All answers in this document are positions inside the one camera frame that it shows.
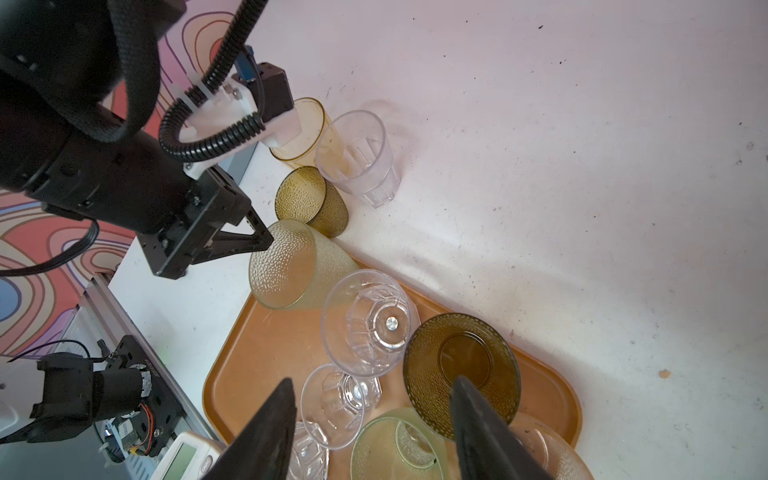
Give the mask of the yellow amber glass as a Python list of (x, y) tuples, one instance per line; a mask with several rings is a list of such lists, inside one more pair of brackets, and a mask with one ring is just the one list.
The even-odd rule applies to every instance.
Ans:
[(317, 147), (323, 133), (331, 124), (331, 119), (323, 104), (312, 97), (302, 97), (294, 101), (298, 112), (301, 132), (283, 146), (271, 148), (274, 158), (296, 169), (316, 165)]

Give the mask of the pale green textured cup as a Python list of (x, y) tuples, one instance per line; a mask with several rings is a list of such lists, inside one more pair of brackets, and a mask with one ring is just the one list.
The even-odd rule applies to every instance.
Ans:
[(357, 437), (351, 479), (448, 479), (444, 439), (413, 408), (390, 410), (371, 420)]

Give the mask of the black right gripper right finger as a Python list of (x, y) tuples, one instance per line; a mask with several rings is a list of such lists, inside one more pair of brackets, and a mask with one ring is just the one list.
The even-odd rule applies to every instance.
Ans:
[(450, 394), (460, 475), (463, 479), (549, 479), (509, 426), (466, 377)]

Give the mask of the clear wide glass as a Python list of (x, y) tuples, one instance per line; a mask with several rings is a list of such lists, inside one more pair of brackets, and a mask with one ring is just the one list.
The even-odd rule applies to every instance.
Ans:
[(318, 426), (297, 422), (286, 478), (288, 480), (327, 480), (330, 452), (311, 436)]

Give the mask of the clear glass back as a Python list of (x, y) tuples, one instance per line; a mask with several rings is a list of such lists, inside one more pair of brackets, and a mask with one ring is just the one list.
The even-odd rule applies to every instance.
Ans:
[(349, 111), (329, 125), (315, 165), (335, 187), (373, 208), (392, 201), (401, 182), (385, 125), (368, 110)]

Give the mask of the olive textured cup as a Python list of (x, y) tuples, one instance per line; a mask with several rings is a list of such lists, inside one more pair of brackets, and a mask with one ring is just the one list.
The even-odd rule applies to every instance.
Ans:
[(278, 220), (296, 220), (328, 238), (342, 234), (349, 212), (335, 186), (313, 166), (293, 170), (280, 184), (275, 198)]

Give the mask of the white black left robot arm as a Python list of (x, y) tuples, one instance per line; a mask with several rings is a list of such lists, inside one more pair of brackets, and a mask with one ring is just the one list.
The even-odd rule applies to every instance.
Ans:
[(268, 249), (272, 235), (249, 199), (217, 167), (199, 179), (186, 164), (221, 157), (265, 128), (260, 112), (209, 137), (180, 131), (218, 91), (265, 9), (244, 1), (199, 84), (145, 125), (161, 85), (160, 38), (184, 15), (182, 1), (5, 1), (1, 5), (1, 186), (51, 214), (88, 221), (85, 235), (24, 277), (84, 254), (102, 223), (132, 231), (153, 272)]

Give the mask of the small clear glass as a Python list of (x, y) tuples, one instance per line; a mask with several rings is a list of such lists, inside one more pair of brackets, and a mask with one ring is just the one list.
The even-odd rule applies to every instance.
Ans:
[(302, 421), (320, 446), (342, 450), (354, 443), (381, 396), (378, 378), (358, 378), (334, 364), (321, 365), (302, 388)]

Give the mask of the pale yellow frosted cup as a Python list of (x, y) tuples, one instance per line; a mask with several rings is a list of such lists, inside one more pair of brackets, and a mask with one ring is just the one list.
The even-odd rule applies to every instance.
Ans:
[(337, 244), (297, 220), (268, 228), (271, 246), (251, 254), (252, 296), (271, 310), (318, 309), (333, 287), (359, 265)]

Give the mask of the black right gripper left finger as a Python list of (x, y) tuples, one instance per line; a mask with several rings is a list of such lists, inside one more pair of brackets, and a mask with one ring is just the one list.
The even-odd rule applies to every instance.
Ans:
[(284, 378), (203, 479), (286, 479), (296, 416), (293, 382)]

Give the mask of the pink textured cup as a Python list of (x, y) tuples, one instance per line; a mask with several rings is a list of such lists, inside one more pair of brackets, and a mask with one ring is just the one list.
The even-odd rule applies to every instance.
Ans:
[(511, 423), (510, 430), (554, 479), (594, 479), (576, 451), (542, 421), (519, 412)]

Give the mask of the clear faceted glass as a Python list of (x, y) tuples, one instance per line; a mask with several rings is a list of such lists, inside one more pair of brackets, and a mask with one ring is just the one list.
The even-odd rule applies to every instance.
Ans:
[(415, 303), (391, 276), (359, 269), (342, 278), (322, 311), (322, 340), (331, 362), (356, 378), (381, 377), (404, 357), (421, 321)]

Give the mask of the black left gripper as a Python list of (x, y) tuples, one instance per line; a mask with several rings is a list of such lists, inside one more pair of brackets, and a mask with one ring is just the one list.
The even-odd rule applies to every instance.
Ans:
[[(222, 230), (242, 220), (253, 229), (250, 235)], [(191, 265), (266, 251), (274, 241), (250, 199), (218, 166), (192, 183), (182, 209), (159, 232), (137, 239), (152, 273), (171, 280), (184, 276)]]

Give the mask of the brown textured cup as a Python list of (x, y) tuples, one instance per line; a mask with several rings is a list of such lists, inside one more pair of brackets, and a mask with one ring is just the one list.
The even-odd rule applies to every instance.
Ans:
[(500, 333), (483, 320), (443, 313), (422, 323), (403, 357), (407, 397), (421, 420), (452, 441), (450, 397), (456, 378), (477, 388), (506, 424), (516, 416), (522, 397), (517, 359)]

